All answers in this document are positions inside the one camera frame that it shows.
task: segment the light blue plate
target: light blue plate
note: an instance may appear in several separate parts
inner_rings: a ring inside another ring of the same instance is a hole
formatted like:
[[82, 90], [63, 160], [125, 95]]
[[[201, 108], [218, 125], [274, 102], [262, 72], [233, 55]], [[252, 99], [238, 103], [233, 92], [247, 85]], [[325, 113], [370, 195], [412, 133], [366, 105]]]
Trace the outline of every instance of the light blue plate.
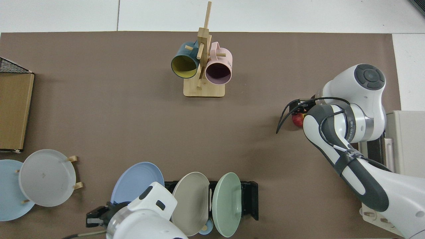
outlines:
[[151, 162], [140, 162], [129, 167], [119, 177], [112, 191], [111, 202], [131, 202], [140, 196], [151, 183], [164, 186], [164, 177], [159, 168]]
[[0, 221], [10, 221], [22, 217], [34, 206], [26, 200], [19, 187], [19, 173], [22, 163], [16, 160], [0, 160]]
[[209, 234], [213, 230], [213, 228], [214, 228], [214, 223], [211, 220], [211, 218], [209, 218], [208, 221], [205, 223], [205, 227], [203, 227], [199, 231], [199, 234], [201, 234], [201, 235], [207, 235], [207, 234]]

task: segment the red apple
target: red apple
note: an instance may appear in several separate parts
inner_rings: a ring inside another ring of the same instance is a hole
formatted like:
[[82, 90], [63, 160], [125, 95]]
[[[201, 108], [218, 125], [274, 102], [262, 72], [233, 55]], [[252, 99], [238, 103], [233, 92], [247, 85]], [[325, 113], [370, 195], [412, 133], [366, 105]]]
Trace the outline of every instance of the red apple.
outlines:
[[303, 127], [303, 121], [306, 114], [303, 113], [295, 113], [292, 115], [292, 122], [294, 125], [302, 128]]

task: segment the wire basket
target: wire basket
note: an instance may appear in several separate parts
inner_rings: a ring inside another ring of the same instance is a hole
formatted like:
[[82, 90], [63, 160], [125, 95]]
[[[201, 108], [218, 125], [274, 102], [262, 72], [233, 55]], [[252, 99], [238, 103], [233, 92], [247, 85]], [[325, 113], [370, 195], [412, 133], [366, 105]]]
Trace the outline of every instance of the wire basket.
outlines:
[[32, 71], [12, 62], [11, 60], [0, 57], [0, 73], [31, 73]]

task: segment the beige plate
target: beige plate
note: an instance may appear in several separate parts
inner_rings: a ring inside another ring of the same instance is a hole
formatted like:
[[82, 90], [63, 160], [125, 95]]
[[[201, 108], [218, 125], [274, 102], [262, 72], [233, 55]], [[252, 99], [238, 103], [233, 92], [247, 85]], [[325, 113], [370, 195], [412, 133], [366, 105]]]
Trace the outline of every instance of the beige plate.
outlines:
[[171, 221], [187, 236], [197, 234], [208, 220], [209, 185], [205, 175], [192, 172], [184, 176], [174, 188], [177, 207]]

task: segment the white floor tile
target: white floor tile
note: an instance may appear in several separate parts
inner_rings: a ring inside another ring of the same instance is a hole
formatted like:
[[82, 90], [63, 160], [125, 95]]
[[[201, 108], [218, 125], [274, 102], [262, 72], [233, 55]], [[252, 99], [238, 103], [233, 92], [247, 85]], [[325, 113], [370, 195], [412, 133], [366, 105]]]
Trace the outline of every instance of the white floor tile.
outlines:
[[425, 111], [425, 34], [393, 34], [401, 109]]
[[119, 0], [1, 0], [0, 32], [116, 31]]
[[[213, 0], [210, 31], [425, 33], [407, 0]], [[119, 30], [198, 31], [207, 0], [121, 0]]]

